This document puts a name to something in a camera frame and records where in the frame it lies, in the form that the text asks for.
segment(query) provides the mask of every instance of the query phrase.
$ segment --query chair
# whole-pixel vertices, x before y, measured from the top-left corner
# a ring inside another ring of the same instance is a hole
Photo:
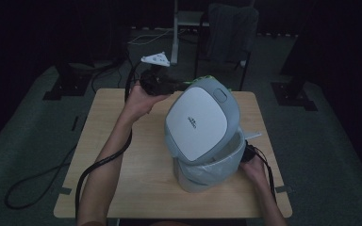
[[[255,39],[258,12],[252,7],[254,1],[245,6],[241,4],[212,3],[203,13],[198,29],[198,44],[195,56],[194,78],[198,71],[199,60],[210,60],[218,63],[239,63],[245,60],[239,91],[243,82],[251,56]]]

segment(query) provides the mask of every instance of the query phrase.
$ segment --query table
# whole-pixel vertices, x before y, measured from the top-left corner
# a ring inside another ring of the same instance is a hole
[[[74,218],[74,193],[82,171],[104,146],[123,108],[123,89],[99,89],[63,183],[70,194],[59,194],[57,218]],[[164,121],[176,92],[155,105],[133,126],[133,140],[124,153],[119,185],[108,211],[109,218],[257,218],[261,217],[252,184],[239,169],[218,186],[200,193],[184,191],[173,176],[173,160],[164,141]],[[240,126],[262,134],[250,140],[271,165],[275,186],[283,186],[272,146],[255,95],[233,92],[240,108]],[[292,209],[286,192],[276,194],[278,206],[288,218]]]

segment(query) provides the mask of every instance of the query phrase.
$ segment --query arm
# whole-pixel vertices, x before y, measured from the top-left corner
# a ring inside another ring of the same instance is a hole
[[[127,141],[133,123],[149,113],[155,103],[166,98],[147,95],[137,83],[96,161],[119,151]],[[122,161],[121,155],[89,175],[81,196],[77,225],[106,225],[107,211],[119,182]]]
[[[264,164],[261,159],[255,156],[247,163],[240,163],[240,166],[255,186],[265,225],[287,225],[287,221],[282,216],[281,211],[272,197],[272,192],[270,191],[270,186],[264,171]]]

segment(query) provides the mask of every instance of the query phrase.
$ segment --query sensor stand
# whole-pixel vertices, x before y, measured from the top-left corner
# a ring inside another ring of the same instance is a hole
[[[290,83],[271,83],[279,105],[302,106],[306,111],[318,111],[313,101],[310,101],[301,86],[293,86],[293,79]]]
[[[55,65],[58,70],[58,80],[43,96],[44,101],[58,101],[62,96],[84,96],[90,83],[91,74],[77,74],[69,64]]]

